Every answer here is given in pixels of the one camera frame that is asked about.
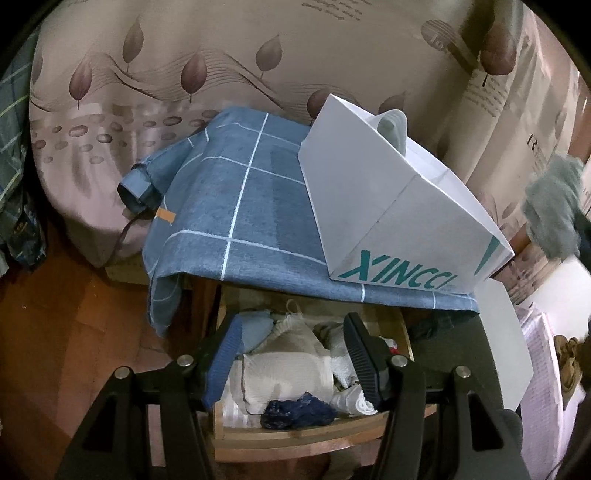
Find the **plaid fabric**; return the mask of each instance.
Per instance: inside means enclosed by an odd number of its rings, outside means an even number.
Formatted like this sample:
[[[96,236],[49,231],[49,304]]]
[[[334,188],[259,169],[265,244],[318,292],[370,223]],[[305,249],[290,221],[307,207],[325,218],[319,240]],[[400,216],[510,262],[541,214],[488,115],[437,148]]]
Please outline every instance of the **plaid fabric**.
[[[0,80],[0,248],[26,267],[37,266],[46,255],[33,201],[21,185],[30,145],[29,81],[37,35],[26,40]],[[6,269],[0,251],[0,276]]]
[[[309,127],[232,108],[135,165],[119,185],[133,212],[161,207],[143,257],[159,334],[180,300],[181,273],[330,300],[473,310],[465,294],[331,280],[297,154]]]

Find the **white cloth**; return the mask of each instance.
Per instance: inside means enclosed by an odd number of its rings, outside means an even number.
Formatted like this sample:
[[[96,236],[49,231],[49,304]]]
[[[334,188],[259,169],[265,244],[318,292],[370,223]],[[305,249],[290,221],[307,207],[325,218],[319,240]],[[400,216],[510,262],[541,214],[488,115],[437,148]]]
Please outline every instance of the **white cloth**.
[[[322,344],[330,350],[330,367],[335,378],[343,388],[349,388],[355,377],[353,362],[345,345],[342,323],[325,323],[314,328],[314,332]],[[382,338],[389,348],[396,348],[397,344],[390,338]]]
[[[305,392],[329,403],[333,396],[330,352],[304,322],[288,316],[244,355],[244,399],[260,415],[271,400],[297,400]]]
[[[261,416],[250,415],[246,411],[244,392],[242,391],[242,357],[234,360],[226,387],[223,390],[222,417],[225,427],[233,428],[261,428]]]
[[[330,406],[340,413],[350,415],[373,415],[378,411],[368,402],[361,385],[355,384],[342,392],[337,392],[330,400]]]

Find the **white paper bag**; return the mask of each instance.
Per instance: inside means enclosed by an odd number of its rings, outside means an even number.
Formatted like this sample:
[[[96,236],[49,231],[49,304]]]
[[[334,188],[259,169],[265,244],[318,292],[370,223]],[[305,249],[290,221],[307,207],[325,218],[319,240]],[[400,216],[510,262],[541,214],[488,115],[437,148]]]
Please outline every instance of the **white paper bag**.
[[[469,293],[509,242],[438,159],[410,138],[403,157],[377,133],[382,116],[330,95],[301,145],[330,278]]]

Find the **blue rubber pad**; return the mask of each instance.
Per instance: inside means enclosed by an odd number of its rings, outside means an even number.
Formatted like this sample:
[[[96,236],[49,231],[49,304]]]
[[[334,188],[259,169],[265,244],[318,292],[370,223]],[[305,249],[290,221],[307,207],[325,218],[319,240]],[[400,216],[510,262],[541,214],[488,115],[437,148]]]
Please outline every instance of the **blue rubber pad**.
[[[234,315],[231,320],[224,321],[230,321],[230,325],[217,352],[213,356],[206,374],[206,388],[202,402],[208,411],[211,411],[215,402],[222,397],[230,369],[232,368],[238,349],[242,345],[242,319],[240,315]]]

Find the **wooden floor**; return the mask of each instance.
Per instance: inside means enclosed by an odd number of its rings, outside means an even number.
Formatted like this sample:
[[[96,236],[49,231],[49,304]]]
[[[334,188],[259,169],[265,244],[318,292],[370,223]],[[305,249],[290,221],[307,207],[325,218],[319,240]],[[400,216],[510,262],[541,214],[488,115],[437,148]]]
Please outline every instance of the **wooden floor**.
[[[181,340],[159,339],[145,319],[147,289],[110,283],[51,224],[48,245],[47,260],[37,271],[15,267],[0,280],[1,441],[30,480],[53,477],[71,436],[115,368],[160,368],[170,361],[166,351],[177,355],[191,341],[182,320],[176,321]],[[181,308],[180,316],[188,309]],[[160,464],[158,442],[152,452]],[[322,456],[265,468],[235,465],[221,476],[279,478],[281,472],[286,479],[315,479],[328,461]]]

